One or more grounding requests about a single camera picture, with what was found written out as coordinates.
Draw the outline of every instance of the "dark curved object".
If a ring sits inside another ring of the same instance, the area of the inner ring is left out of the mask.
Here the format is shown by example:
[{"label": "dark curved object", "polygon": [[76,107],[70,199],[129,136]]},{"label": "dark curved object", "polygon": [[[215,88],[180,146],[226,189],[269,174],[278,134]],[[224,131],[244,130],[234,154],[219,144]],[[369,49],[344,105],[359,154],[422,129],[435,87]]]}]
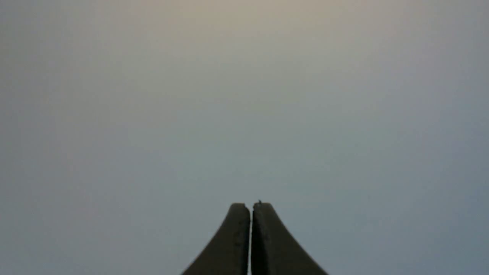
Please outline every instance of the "dark curved object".
[{"label": "dark curved object", "polygon": [[292,237],[269,203],[253,206],[253,275],[327,275]]},{"label": "dark curved object", "polygon": [[214,237],[182,275],[246,275],[250,213],[232,204]]}]

